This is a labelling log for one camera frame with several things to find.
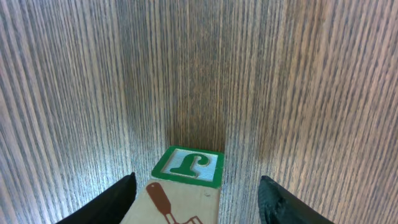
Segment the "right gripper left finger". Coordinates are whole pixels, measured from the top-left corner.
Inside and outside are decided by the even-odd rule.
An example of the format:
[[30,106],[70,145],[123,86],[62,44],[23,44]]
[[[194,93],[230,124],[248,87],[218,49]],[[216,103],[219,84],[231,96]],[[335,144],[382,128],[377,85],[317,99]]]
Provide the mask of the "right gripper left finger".
[[79,210],[58,224],[115,223],[122,221],[136,199],[135,173],[124,176]]

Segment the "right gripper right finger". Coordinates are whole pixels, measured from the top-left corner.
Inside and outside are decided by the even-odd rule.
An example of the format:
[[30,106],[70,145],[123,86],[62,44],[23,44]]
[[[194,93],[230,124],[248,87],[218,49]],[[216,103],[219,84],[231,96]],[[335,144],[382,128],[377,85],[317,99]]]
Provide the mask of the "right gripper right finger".
[[259,182],[257,204],[261,223],[333,224],[266,175]]

